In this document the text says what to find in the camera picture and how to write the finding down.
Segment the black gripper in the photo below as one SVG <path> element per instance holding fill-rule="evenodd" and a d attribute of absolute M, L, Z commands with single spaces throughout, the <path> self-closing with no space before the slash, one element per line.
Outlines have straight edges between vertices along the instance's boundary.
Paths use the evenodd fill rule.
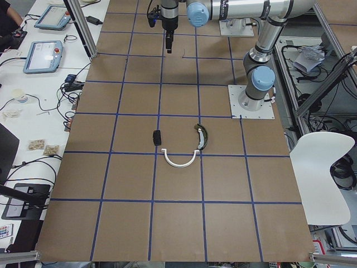
<path fill-rule="evenodd" d="M 173 37 L 174 32 L 178 28 L 178 17 L 174 18 L 166 18 L 162 17 L 162 27 L 166 31 L 165 36 L 165 48 L 167 53 L 172 52 L 172 44 L 173 44 Z"/>

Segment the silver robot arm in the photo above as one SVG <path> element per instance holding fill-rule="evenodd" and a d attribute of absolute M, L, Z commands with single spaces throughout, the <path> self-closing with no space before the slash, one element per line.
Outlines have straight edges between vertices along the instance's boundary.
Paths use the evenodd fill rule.
<path fill-rule="evenodd" d="M 184 1 L 194 27 L 208 21 L 259 18 L 265 20 L 258 41 L 249 52 L 254 61 L 266 62 L 289 18 L 308 11 L 315 1 Z"/>
<path fill-rule="evenodd" d="M 244 57 L 243 65 L 248 84 L 239 97 L 239 104 L 248 111 L 258 111 L 276 75 L 268 66 L 272 50 L 289 18 L 308 11 L 315 1 L 246 1 L 242 9 L 252 12 L 252 17 L 265 20 L 258 41 Z"/>

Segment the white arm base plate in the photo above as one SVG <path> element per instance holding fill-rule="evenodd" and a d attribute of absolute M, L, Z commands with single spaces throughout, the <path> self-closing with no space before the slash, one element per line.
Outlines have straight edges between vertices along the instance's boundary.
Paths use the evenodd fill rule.
<path fill-rule="evenodd" d="M 268 93 L 261 100 L 250 99 L 246 85 L 228 85 L 231 117 L 233 119 L 275 119 Z"/>
<path fill-rule="evenodd" d="M 226 37 L 253 37 L 254 32 L 249 18 L 219 21 L 220 34 Z"/>

